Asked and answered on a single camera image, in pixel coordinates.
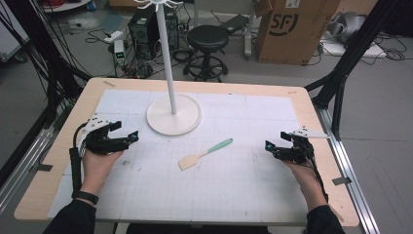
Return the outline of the black wristband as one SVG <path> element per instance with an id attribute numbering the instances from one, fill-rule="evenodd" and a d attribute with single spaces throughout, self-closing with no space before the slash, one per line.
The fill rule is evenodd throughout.
<path id="1" fill-rule="evenodd" d="M 92 193 L 84 192 L 84 191 L 74 191 L 71 197 L 73 199 L 79 198 L 79 199 L 87 200 L 89 202 L 92 202 L 94 205 L 96 205 L 99 200 L 97 196 L 93 195 Z"/>

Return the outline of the white grid mat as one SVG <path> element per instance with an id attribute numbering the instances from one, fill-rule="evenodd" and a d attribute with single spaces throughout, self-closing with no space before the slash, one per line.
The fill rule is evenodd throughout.
<path id="1" fill-rule="evenodd" d="M 113 137 L 139 140 L 115 163 L 96 205 L 99 220 L 286 224 L 303 223 L 307 206 L 290 170 L 265 150 L 287 145 L 281 132 L 298 129 L 288 97 L 193 94 L 200 125 L 184 136 L 162 136 L 146 121 L 160 92 L 108 90 L 96 113 L 121 121 Z M 234 141 L 181 171 L 178 161 Z"/>

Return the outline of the white hanging rack stand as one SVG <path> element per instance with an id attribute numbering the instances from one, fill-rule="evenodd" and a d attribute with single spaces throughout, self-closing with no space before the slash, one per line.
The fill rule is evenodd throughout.
<path id="1" fill-rule="evenodd" d="M 200 124 L 202 110 L 193 98 L 177 95 L 174 90 L 164 7 L 174 8 L 178 5 L 178 2 L 174 0 L 133 1 L 139 3 L 139 9 L 155 7 L 168 85 L 168 95 L 154 100 L 148 107 L 146 112 L 147 122 L 155 132 L 164 136 L 188 134 Z"/>

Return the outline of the black flat device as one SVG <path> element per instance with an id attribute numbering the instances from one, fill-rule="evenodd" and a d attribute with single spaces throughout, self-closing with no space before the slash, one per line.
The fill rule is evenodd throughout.
<path id="1" fill-rule="evenodd" d="M 241 14 L 238 14 L 231 19 L 223 22 L 220 27 L 223 28 L 228 35 L 232 35 L 235 32 L 243 29 L 247 23 L 247 17 Z"/>

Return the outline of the beige spatula with green handle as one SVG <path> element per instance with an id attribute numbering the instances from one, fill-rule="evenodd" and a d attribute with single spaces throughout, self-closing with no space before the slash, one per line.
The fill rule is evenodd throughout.
<path id="1" fill-rule="evenodd" d="M 213 147 L 205 150 L 204 152 L 201 152 L 201 153 L 198 153 L 198 154 L 187 155 L 187 156 L 181 158 L 178 161 L 178 166 L 179 166 L 181 171 L 189 169 L 190 167 L 195 166 L 203 156 L 205 156 L 208 153 L 211 153 L 215 150 L 223 148 L 223 147 L 231 144 L 233 141 L 234 140 L 232 138 L 228 138 L 228 139 L 225 139 L 225 140 L 215 144 Z"/>

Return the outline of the aluminium rail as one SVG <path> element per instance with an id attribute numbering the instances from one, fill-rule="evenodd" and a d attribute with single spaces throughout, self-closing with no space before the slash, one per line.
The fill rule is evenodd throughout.
<path id="1" fill-rule="evenodd" d="M 42 130 L 28 141 L 28 146 L 22 150 L 22 158 L 0 187 L 0 215 L 14 199 L 32 168 L 39 164 L 39 158 L 48 151 L 54 141 L 55 134 L 51 129 Z"/>
<path id="2" fill-rule="evenodd" d="M 344 178 L 349 180 L 349 182 L 346 182 L 346 187 L 350 193 L 353 205 L 356 208 L 357 217 L 359 218 L 364 234 L 381 234 L 373 213 L 371 212 L 359 185 L 357 175 L 348 157 L 345 146 L 331 130 L 332 117 L 327 109 L 320 109 L 316 107 L 315 111 L 319 116 L 323 129 L 329 135 L 328 141 L 340 173 Z"/>

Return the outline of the white metal post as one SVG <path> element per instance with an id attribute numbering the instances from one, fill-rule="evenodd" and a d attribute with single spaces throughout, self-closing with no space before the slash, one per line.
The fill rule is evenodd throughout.
<path id="1" fill-rule="evenodd" d="M 248 10 L 248 17 L 247 17 L 247 25 L 244 30 L 244 56 L 246 59 L 250 59 L 252 55 L 252 25 L 253 25 L 253 20 L 255 17 L 255 12 L 254 12 L 254 4 L 256 0 L 250 0 L 249 4 L 249 10 Z"/>

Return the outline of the white power strip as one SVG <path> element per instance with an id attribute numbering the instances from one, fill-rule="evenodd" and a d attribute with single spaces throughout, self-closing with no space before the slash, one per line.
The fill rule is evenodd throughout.
<path id="1" fill-rule="evenodd" d="M 109 36 L 106 36 L 103 41 L 105 43 L 112 43 L 114 40 L 118 39 L 120 36 L 123 35 L 122 31 L 115 31 L 111 33 Z"/>

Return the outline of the white flat board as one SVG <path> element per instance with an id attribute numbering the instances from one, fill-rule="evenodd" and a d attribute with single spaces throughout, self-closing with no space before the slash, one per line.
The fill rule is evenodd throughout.
<path id="1" fill-rule="evenodd" d="M 345 45 L 333 38 L 322 38 L 320 43 L 323 48 L 323 52 L 326 55 L 341 57 L 347 51 L 350 53 L 359 53 L 363 52 L 362 57 L 365 59 L 381 59 L 386 56 L 386 53 L 376 44 L 372 43 L 370 46 L 367 46 L 365 49 L 361 47 L 352 48 L 348 46 L 345 48 Z"/>

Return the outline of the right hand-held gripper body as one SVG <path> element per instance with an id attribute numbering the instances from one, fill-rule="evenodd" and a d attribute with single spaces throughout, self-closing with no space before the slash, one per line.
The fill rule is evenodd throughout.
<path id="1" fill-rule="evenodd" d="M 292 134 L 292 146 L 290 148 L 277 147 L 274 157 L 276 159 L 301 165 L 315 157 L 314 147 L 310 138 L 329 138 L 329 135 L 305 126 L 294 130 Z"/>

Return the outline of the black metal frame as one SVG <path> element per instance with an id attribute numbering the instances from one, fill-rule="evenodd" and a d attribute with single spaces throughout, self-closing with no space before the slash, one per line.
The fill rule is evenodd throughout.
<path id="1" fill-rule="evenodd" d="M 370 46 L 381 29 L 406 1 L 407 0 L 377 0 L 377 3 L 349 46 L 352 48 L 361 47 L 363 49 Z M 362 58 L 362 55 L 363 52 L 350 53 L 347 51 L 341 56 L 331 72 L 305 87 L 308 92 L 316 88 L 321 88 L 319 93 L 312 98 L 313 105 L 320 109 L 327 109 L 330 101 L 334 99 L 331 130 L 339 140 L 341 139 L 340 122 L 346 81 Z"/>
<path id="2" fill-rule="evenodd" d="M 49 128 L 57 117 L 57 107 L 63 100 L 76 100 L 83 88 L 75 77 L 89 81 L 92 76 L 78 69 L 63 58 L 47 30 L 43 16 L 35 0 L 3 0 L 0 9 L 6 5 L 26 33 L 30 47 L 15 30 L 7 14 L 0 12 L 0 21 L 20 43 L 30 57 L 40 78 L 44 78 L 48 87 L 46 90 L 47 108 L 45 110 L 45 125 Z"/>

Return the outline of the white round table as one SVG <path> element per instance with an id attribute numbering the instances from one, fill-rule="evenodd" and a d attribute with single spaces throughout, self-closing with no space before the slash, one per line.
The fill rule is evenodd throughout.
<path id="1" fill-rule="evenodd" d="M 79 2 L 69 2 L 68 0 L 64 0 L 62 4 L 57 4 L 56 6 L 46 4 L 42 5 L 41 8 L 46 13 L 63 12 L 86 6 L 91 1 L 92 0 L 80 0 Z"/>

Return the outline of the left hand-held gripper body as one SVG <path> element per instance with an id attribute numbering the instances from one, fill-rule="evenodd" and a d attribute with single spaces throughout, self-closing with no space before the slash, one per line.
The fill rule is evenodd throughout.
<path id="1" fill-rule="evenodd" d="M 130 145 L 124 142 L 124 137 L 110 138 L 108 136 L 109 123 L 110 121 L 95 113 L 86 123 L 78 127 L 77 132 L 83 131 L 86 134 L 77 149 L 80 157 L 84 155 L 86 149 L 94 154 L 107 155 L 129 148 Z"/>

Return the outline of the grey bag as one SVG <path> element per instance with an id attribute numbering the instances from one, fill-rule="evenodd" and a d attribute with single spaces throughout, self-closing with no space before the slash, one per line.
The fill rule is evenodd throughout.
<path id="1" fill-rule="evenodd" d="M 365 22 L 365 16 L 355 12 L 339 12 L 329 23 L 326 31 L 340 43 L 345 44 Z"/>

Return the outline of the person's left hand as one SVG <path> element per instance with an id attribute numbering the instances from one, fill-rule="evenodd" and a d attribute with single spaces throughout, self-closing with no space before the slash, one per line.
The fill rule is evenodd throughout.
<path id="1" fill-rule="evenodd" d="M 108 155 L 94 154 L 87 150 L 83 157 L 84 181 L 81 191 L 97 196 L 108 178 L 114 163 L 123 155 L 123 151 Z"/>

